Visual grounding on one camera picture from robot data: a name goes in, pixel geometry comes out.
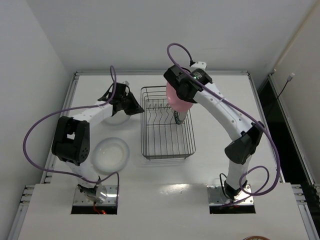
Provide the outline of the wire dish rack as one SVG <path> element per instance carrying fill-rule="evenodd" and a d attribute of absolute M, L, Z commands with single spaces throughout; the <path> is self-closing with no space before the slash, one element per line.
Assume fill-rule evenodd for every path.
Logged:
<path fill-rule="evenodd" d="M 141 153 L 147 160 L 186 159 L 196 152 L 191 112 L 180 121 L 164 85 L 142 87 L 140 105 Z"/>

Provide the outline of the pink plastic plate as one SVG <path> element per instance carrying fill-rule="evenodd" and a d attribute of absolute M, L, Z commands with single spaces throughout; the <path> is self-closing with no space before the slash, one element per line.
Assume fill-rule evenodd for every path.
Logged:
<path fill-rule="evenodd" d="M 187 112 L 193 103 L 178 98 L 176 90 L 169 84 L 166 84 L 166 98 L 170 107 L 176 112 Z"/>

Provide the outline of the blue rimmed white plate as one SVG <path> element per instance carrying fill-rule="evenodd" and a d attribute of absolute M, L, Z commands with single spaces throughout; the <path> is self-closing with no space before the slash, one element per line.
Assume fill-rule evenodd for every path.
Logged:
<path fill-rule="evenodd" d="M 179 112 L 179 111 L 174 111 L 174 121 L 177 125 L 181 125 L 184 123 L 185 119 L 188 116 L 189 110 L 188 111 L 183 111 L 183 112 Z"/>

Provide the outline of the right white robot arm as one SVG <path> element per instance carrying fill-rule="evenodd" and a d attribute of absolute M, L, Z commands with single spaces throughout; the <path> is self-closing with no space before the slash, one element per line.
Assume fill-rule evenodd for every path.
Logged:
<path fill-rule="evenodd" d="M 241 188 L 247 184 L 244 174 L 248 171 L 252 155 L 260 143 L 263 132 L 250 119 L 244 118 L 222 100 L 209 94 L 196 81 L 207 87 L 219 97 L 220 93 L 213 79 L 201 68 L 197 68 L 188 77 L 177 66 L 173 65 L 163 74 L 167 84 L 173 87 L 173 92 L 179 100 L 204 107 L 226 130 L 231 143 L 224 149 L 229 159 L 228 175 L 224 182 L 224 193 L 234 200 Z"/>

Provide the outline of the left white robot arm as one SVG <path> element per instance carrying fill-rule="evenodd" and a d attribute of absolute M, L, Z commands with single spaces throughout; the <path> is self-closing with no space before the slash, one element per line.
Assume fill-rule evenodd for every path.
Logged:
<path fill-rule="evenodd" d="M 95 203 L 106 200 L 107 189 L 88 160 L 90 133 L 102 121 L 121 111 L 127 116 L 144 112 L 127 82 L 113 83 L 94 107 L 71 117 L 62 116 L 56 125 L 51 152 L 79 177 L 77 187 L 80 193 Z"/>

